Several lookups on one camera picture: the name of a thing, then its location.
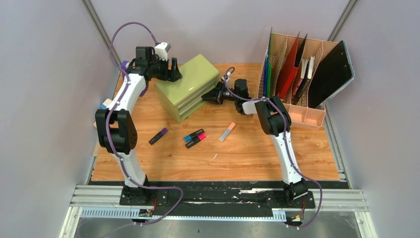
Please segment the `green drawer cabinet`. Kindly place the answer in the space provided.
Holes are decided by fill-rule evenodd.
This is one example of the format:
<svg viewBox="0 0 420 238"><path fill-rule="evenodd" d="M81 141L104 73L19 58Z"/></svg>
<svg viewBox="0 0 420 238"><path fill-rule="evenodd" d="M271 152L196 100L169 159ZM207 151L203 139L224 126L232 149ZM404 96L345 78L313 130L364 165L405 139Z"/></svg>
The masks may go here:
<svg viewBox="0 0 420 238"><path fill-rule="evenodd" d="M155 82L161 106L178 124L205 104L202 96L219 80L219 70L202 54L181 65L179 71L182 78L175 82Z"/></svg>

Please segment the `red folder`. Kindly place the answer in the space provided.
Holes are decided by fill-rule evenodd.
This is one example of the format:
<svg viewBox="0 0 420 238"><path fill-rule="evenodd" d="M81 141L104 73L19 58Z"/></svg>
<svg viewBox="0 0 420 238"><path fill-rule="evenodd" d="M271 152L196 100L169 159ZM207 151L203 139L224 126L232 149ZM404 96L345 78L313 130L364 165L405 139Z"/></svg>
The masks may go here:
<svg viewBox="0 0 420 238"><path fill-rule="evenodd" d="M296 37L287 36L286 56L280 68L275 88L275 95L280 99L285 99L291 88L302 59L306 39L307 35L301 38L300 33Z"/></svg>

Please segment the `peach file organizer rack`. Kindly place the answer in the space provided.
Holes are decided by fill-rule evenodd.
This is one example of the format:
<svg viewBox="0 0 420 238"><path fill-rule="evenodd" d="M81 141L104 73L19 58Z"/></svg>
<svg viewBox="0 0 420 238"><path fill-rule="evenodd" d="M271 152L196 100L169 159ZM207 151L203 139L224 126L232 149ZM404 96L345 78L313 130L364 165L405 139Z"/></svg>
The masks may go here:
<svg viewBox="0 0 420 238"><path fill-rule="evenodd" d="M275 95L276 81L286 56L287 47L287 36L283 34L272 33L271 35L271 51L270 51L270 63L271 63L271 79L270 79L270 93L269 96ZM291 88L288 90L285 99L281 99L285 108L287 109L292 125L295 127L318 130L323 126L323 121L326 115L324 104L321 104L318 108L308 107L308 89L312 81L315 71L320 61L330 52L337 42L322 41L316 39L306 39L305 49L302 55L302 59L309 59L311 56L315 56L315 62L313 66L312 76L306 82L302 96L296 105L291 103ZM262 97L262 75L265 52L263 54L263 63L261 65L260 76L257 82L257 96Z"/></svg>

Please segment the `purple Roald Dahl book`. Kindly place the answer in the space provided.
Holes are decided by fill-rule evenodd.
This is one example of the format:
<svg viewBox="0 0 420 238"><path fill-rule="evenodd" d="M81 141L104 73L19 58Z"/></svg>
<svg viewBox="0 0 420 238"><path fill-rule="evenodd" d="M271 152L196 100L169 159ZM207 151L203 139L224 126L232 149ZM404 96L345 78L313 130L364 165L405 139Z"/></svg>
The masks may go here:
<svg viewBox="0 0 420 238"><path fill-rule="evenodd" d="M308 64L309 60L308 59L301 59L297 74L295 76L295 79L292 83L292 87L291 87L291 98L294 97L294 95L296 94L299 85L301 83L301 79L304 77L305 72L306 72L306 67Z"/></svg>

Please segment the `black Moon and Sixpence book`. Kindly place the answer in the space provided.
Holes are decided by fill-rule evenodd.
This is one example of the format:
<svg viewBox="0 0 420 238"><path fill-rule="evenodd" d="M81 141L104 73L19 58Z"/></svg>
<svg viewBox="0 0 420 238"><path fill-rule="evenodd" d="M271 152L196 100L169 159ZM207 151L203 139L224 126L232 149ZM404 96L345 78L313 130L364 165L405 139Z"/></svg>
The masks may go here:
<svg viewBox="0 0 420 238"><path fill-rule="evenodd" d="M308 62L307 67L306 67L305 75L301 79L301 83L299 85L299 88L298 88L296 94L294 95L293 98L291 98L291 103L293 105L296 105L297 102L300 100L300 98L302 96L302 93L303 93L303 90L304 90L304 87L305 87L305 84L309 80L309 78L312 76L313 66L314 66L314 62L315 62L315 56L311 56L308 60L309 60L309 62Z"/></svg>

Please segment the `black notebook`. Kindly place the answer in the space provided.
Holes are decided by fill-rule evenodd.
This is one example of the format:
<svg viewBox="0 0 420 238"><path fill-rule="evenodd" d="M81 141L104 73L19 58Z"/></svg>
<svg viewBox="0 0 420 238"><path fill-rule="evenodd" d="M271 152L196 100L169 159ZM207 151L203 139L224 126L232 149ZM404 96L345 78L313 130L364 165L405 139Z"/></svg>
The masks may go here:
<svg viewBox="0 0 420 238"><path fill-rule="evenodd" d="M355 72L345 41L338 42L320 61L308 89L308 107L317 108L354 79Z"/></svg>

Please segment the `clipboard with white papers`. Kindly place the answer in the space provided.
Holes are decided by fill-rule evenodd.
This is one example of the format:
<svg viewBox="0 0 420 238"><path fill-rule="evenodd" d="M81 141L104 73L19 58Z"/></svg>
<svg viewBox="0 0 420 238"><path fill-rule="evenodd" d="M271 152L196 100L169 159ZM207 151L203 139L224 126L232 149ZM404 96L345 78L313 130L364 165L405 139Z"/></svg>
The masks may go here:
<svg viewBox="0 0 420 238"><path fill-rule="evenodd" d="M341 40L328 54L332 55L329 60L328 74L328 97L332 99L354 79L355 71L351 61L351 56L345 41Z"/></svg>

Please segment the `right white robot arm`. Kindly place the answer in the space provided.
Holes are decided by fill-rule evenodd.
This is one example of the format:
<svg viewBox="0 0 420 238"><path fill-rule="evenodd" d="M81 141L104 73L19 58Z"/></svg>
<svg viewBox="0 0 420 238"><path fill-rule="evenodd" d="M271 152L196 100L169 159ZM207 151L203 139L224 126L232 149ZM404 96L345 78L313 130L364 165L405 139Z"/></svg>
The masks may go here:
<svg viewBox="0 0 420 238"><path fill-rule="evenodd" d="M228 88L221 81L209 92L202 95L202 100L221 105L225 100L233 101L238 113L257 115L261 128L269 135L274 144L280 166L282 181L286 184L283 192L284 203L295 207L308 193L308 186L300 172L291 140L291 117L279 97L252 99L248 92L247 81L237 79L233 88Z"/></svg>

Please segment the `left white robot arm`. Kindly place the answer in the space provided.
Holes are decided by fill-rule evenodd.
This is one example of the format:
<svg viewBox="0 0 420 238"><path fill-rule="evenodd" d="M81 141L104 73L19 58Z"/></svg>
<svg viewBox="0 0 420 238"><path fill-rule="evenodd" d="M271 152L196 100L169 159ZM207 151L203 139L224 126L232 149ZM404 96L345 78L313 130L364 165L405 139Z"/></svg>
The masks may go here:
<svg viewBox="0 0 420 238"><path fill-rule="evenodd" d="M152 188L146 186L147 176L135 152L138 135L131 112L152 78L168 82L181 79L177 59L168 59L170 48L170 43L165 42L154 47L137 47L134 59L118 65L123 82L117 95L106 108L95 113L100 146L114 156L123 172L123 195L132 195L140 205L150 202Z"/></svg>

